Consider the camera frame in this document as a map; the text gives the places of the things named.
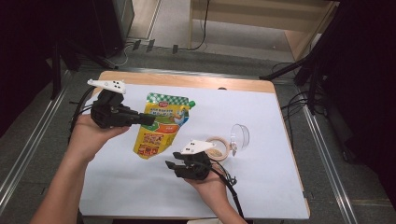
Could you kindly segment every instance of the forearm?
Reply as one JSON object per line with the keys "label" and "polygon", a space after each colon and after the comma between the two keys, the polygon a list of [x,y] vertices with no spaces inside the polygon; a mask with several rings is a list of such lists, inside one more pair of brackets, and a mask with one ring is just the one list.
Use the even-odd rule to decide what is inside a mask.
{"label": "forearm", "polygon": [[216,207],[211,207],[211,209],[218,219],[224,224],[246,223],[246,221],[239,216],[228,201],[218,203]]}
{"label": "forearm", "polygon": [[31,223],[76,223],[87,165],[65,154]]}

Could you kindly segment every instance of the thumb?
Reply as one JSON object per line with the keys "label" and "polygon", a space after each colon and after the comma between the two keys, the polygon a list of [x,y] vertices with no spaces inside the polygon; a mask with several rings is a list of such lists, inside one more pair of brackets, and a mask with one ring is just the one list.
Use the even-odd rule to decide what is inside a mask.
{"label": "thumb", "polygon": [[116,127],[116,128],[110,128],[107,130],[106,135],[108,139],[113,138],[117,135],[120,135],[122,133],[126,133],[129,130],[129,127]]}

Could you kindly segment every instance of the yellow food pouch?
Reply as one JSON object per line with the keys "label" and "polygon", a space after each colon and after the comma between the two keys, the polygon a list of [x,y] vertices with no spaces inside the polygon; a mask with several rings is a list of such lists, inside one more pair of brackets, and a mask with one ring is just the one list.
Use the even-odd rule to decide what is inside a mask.
{"label": "yellow food pouch", "polygon": [[154,115],[155,120],[151,126],[140,126],[134,152],[146,160],[164,152],[189,119],[189,110],[193,106],[195,102],[189,102],[187,97],[149,93],[144,113]]}

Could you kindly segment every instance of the white board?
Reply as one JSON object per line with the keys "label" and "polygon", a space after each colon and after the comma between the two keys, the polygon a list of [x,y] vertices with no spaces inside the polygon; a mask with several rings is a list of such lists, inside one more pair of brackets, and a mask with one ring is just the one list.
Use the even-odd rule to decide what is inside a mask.
{"label": "white board", "polygon": [[186,96],[196,106],[173,145],[149,160],[133,152],[139,125],[108,141],[88,166],[80,201],[84,216],[214,217],[195,189],[177,178],[165,161],[181,164],[172,153],[191,139],[229,140],[231,128],[239,123],[247,126],[250,143],[235,157],[230,154],[224,166],[236,176],[234,189],[245,217],[309,218],[275,94],[131,84],[126,88],[122,103],[138,112],[144,111],[149,92]]}

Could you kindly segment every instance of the human hand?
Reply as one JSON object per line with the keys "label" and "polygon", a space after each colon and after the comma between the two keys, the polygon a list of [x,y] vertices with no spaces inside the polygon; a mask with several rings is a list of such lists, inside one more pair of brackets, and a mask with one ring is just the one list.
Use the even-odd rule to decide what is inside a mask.
{"label": "human hand", "polygon": [[91,119],[91,115],[80,115],[72,132],[66,153],[76,160],[88,163],[93,160],[95,154],[107,140],[128,130],[129,127],[101,129]]}
{"label": "human hand", "polygon": [[198,193],[201,195],[202,200],[213,211],[215,211],[218,206],[222,206],[223,204],[228,203],[225,184],[213,171],[210,171],[209,175],[205,180],[184,180],[187,183],[191,184],[198,191]]}
{"label": "human hand", "polygon": [[231,207],[227,198],[225,184],[213,171],[205,180],[184,179],[191,184],[201,195],[207,206],[215,213],[224,224],[241,224],[246,221]]}

